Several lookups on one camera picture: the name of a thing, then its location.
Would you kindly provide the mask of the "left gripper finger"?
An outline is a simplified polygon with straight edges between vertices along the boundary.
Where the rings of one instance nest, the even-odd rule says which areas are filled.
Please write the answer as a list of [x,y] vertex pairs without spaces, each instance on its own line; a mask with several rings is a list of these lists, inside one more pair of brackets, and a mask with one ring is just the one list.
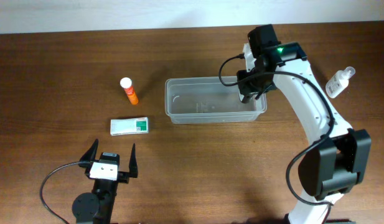
[[99,140],[95,139],[90,148],[82,155],[80,161],[94,162],[96,158],[96,153],[98,150]]
[[133,144],[131,155],[129,159],[129,177],[137,178],[138,177],[138,163],[136,160],[136,145]]

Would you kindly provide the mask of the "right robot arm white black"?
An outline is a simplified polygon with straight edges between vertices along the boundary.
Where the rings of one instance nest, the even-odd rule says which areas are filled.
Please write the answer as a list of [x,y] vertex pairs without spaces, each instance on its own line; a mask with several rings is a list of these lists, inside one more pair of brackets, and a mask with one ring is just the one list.
[[372,140],[366,130],[355,130],[331,105],[316,81],[307,55],[297,42],[282,44],[272,25],[248,33],[240,58],[246,68],[237,73],[241,102],[279,89],[301,122],[309,145],[286,168],[299,163],[303,191],[294,193],[296,206],[285,223],[325,223],[336,203],[362,183]]

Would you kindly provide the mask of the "dark bottle white cap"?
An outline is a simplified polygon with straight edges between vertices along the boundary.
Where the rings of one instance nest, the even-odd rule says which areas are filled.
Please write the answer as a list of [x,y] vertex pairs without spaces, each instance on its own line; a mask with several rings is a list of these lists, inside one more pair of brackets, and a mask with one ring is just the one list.
[[242,95],[239,94],[240,101],[244,104],[247,104],[250,102],[250,100],[253,98],[252,94]]

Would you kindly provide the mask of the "white spray bottle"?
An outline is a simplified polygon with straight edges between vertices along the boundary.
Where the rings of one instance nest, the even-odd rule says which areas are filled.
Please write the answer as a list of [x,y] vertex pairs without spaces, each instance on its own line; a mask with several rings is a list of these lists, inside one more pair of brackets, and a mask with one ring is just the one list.
[[325,91],[330,98],[337,97],[349,85],[349,79],[355,74],[353,67],[337,71],[334,76],[326,83]]

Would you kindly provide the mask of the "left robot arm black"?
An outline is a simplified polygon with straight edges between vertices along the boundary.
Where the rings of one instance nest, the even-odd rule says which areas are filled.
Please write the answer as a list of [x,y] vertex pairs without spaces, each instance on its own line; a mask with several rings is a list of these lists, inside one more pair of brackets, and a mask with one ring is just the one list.
[[99,141],[96,139],[80,158],[80,167],[94,181],[91,192],[80,194],[72,205],[77,223],[110,224],[119,184],[128,184],[130,178],[138,177],[136,146],[132,146],[129,171],[119,170],[119,154],[103,152],[96,158]]

